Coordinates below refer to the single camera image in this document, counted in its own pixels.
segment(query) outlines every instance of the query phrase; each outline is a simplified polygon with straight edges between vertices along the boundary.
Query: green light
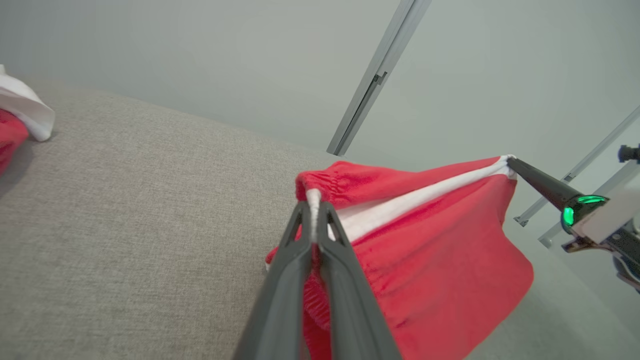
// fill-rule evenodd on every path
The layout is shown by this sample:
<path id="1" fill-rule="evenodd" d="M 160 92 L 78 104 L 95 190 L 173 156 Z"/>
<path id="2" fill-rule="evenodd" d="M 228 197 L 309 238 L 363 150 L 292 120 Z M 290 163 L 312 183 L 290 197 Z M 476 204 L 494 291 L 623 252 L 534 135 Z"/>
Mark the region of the green light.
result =
<path id="1" fill-rule="evenodd" d="M 562 219 L 567 226 L 573 225 L 573 209 L 564 208 Z"/>
<path id="2" fill-rule="evenodd" d="M 603 202 L 606 200 L 607 200 L 606 198 L 602 196 L 597 196 L 597 195 L 587 195 L 587 196 L 578 198 L 578 202 L 581 204 L 591 204 L 593 202 Z"/>

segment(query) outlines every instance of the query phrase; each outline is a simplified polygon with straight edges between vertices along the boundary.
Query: white trim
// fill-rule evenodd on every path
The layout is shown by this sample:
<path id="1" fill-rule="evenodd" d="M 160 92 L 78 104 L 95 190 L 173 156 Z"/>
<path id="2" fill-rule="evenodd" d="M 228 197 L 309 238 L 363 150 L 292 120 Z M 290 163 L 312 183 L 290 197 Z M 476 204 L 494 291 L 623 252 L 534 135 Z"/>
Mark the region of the white trim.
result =
<path id="1" fill-rule="evenodd" d="M 488 167 L 450 177 L 382 203 L 369 203 L 369 206 L 362 206 L 361 210 L 356 213 L 353 210 L 350 211 L 350 208 L 338 210 L 338 217 L 347 238 L 353 243 L 393 219 L 455 189 L 493 175 L 505 175 L 513 178 L 515 173 L 507 165 L 507 159 L 510 157 L 513 156 L 501 156 L 498 161 Z"/>

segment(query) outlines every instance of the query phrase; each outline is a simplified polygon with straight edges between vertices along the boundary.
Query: white cloth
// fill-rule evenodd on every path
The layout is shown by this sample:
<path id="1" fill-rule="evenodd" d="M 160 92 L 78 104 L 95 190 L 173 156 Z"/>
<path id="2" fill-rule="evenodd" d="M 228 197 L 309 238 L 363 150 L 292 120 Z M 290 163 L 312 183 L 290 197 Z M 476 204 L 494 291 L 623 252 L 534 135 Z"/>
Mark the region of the white cloth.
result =
<path id="1" fill-rule="evenodd" d="M 0 65 L 0 109 L 20 119 L 39 142 L 51 136 L 56 114 L 25 83 L 7 75 L 4 65 Z"/>

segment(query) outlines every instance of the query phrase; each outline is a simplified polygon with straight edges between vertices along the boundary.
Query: gray couch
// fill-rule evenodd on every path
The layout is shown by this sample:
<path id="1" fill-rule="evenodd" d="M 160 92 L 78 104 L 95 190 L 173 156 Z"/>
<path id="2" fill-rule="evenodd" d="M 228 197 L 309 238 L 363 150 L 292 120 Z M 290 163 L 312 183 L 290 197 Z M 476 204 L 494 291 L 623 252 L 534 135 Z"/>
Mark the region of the gray couch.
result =
<path id="1" fill-rule="evenodd" d="M 0 177 L 0 359 L 228 359 L 295 204 L 337 158 L 97 91 Z M 612 314 L 507 221 L 536 280 L 470 359 L 632 359 Z"/>

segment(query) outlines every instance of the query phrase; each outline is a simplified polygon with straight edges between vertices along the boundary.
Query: white wall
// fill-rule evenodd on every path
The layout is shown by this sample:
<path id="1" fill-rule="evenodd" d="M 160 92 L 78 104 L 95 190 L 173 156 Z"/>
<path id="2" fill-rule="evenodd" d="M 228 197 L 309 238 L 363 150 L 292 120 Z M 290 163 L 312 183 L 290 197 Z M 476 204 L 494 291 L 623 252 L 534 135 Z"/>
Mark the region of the white wall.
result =
<path id="1" fill-rule="evenodd" d="M 511 153 L 564 176 L 640 105 L 638 18 L 635 0 L 433 0 L 346 157 L 424 170 Z M 538 197 L 519 186 L 510 216 Z"/>
<path id="2" fill-rule="evenodd" d="M 399 0 L 6 0 L 0 63 L 325 150 Z"/>

